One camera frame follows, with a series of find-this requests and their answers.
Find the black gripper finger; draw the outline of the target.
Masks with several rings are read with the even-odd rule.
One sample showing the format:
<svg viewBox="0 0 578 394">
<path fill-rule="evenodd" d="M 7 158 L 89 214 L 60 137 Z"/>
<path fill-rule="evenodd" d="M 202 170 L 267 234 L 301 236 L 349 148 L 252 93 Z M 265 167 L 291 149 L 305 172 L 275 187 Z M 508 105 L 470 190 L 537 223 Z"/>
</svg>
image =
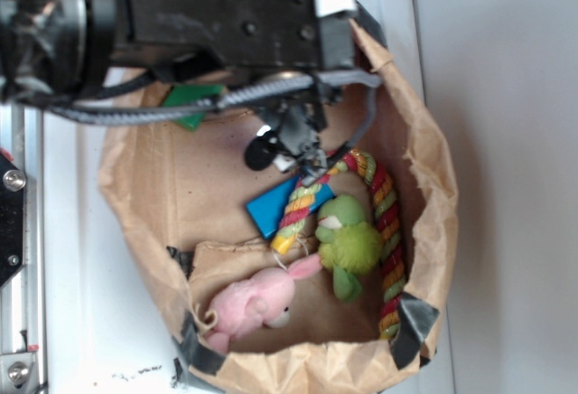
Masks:
<svg viewBox="0 0 578 394">
<path fill-rule="evenodd" d="M 263 171 L 279 159 L 284 173 L 299 171 L 304 186 L 323 177 L 329 165 L 319 137 L 327 127 L 320 102 L 307 98 L 265 99 L 257 103 L 256 115 L 264 126 L 245 150 L 249 169 Z"/>
</svg>

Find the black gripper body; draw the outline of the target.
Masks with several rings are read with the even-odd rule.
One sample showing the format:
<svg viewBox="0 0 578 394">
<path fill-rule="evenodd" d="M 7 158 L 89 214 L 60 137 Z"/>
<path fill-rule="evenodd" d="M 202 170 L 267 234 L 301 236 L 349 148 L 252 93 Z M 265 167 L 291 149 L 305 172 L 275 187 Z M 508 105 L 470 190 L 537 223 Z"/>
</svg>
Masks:
<svg viewBox="0 0 578 394">
<path fill-rule="evenodd" d="M 351 8 L 321 0 L 118 0 L 111 61 L 160 81 L 240 85 L 354 65 Z"/>
</svg>

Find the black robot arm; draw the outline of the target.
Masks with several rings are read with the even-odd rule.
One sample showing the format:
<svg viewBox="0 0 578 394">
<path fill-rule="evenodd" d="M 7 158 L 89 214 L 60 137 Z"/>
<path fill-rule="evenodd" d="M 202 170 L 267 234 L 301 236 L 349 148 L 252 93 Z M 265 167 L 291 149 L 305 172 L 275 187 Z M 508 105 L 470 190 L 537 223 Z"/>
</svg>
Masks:
<svg viewBox="0 0 578 394">
<path fill-rule="evenodd" d="M 354 3 L 322 0 L 1 0 L 1 100 L 85 124 L 128 126 L 252 108 L 268 133 L 255 170 L 278 156 L 311 184 L 327 154 L 323 104 L 354 66 Z"/>
</svg>

